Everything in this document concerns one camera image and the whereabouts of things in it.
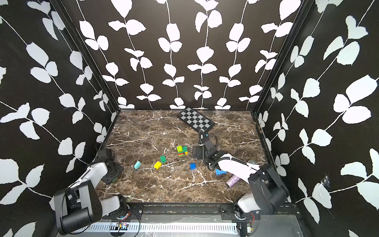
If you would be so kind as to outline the green long brick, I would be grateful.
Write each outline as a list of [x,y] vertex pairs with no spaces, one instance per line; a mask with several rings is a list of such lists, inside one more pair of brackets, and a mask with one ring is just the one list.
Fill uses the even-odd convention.
[[187,146],[183,146],[182,149],[183,149],[183,153],[184,153],[185,155],[187,155],[187,154],[188,154]]

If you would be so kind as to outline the teal small brick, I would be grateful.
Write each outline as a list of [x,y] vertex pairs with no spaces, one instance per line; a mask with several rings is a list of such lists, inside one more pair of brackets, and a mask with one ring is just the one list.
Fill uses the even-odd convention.
[[134,165],[134,169],[138,169],[141,165],[140,161],[137,161],[136,164]]

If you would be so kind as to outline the yellow brick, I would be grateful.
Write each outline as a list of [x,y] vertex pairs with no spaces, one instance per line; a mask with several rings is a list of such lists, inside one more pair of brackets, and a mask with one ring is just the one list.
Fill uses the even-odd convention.
[[161,163],[161,162],[156,162],[156,163],[154,164],[154,168],[157,169],[157,170],[158,170],[161,166],[162,166],[162,163]]

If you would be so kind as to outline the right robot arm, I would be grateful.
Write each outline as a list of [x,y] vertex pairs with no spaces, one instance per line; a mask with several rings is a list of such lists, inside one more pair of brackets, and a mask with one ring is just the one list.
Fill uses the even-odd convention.
[[234,213],[238,219],[253,213],[273,215],[276,208],[287,200],[289,190],[273,166],[251,164],[219,151],[202,131],[198,137],[201,157],[209,170],[231,173],[250,186],[250,192],[234,203]]

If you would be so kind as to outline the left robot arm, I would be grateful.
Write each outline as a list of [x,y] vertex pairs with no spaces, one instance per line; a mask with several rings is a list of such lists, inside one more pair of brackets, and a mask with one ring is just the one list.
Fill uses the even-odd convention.
[[76,182],[53,196],[56,226],[61,235],[75,235],[75,231],[87,229],[102,217],[120,223],[131,214],[130,207],[121,194],[99,199],[97,185],[101,181],[107,185],[116,181],[121,176],[123,167],[116,163],[111,149],[99,150],[97,155],[98,158],[89,164]]

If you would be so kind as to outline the blue long brick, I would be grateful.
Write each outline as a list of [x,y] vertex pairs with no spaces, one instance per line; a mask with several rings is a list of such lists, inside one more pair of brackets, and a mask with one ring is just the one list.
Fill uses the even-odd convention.
[[216,175],[217,176],[220,176],[220,175],[224,175],[224,174],[227,174],[226,171],[223,171],[223,170],[219,170],[219,169],[215,169],[215,172],[216,172]]

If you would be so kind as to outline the black white checkerboard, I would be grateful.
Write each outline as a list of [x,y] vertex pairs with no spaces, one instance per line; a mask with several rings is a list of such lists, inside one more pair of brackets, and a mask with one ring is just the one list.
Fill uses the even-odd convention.
[[184,110],[180,111],[177,114],[177,118],[198,133],[200,131],[208,133],[215,126],[215,123],[212,120],[204,114],[195,111],[191,107],[186,107]]

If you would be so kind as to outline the purple glitter microphone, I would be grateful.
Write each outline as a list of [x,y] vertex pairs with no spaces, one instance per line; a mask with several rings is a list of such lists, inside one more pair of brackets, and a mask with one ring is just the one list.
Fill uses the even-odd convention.
[[240,177],[234,175],[232,178],[230,178],[226,184],[231,188],[233,187],[238,181],[240,180]]

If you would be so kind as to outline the black mounting rail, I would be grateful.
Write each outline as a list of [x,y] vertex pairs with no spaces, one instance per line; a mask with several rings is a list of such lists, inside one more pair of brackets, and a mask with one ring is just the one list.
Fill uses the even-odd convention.
[[139,219],[147,215],[216,215],[222,220],[233,222],[261,220],[266,216],[295,217],[298,221],[303,220],[297,206],[287,202],[277,207],[273,214],[259,210],[239,215],[235,213],[232,203],[128,202],[126,206],[137,214]]

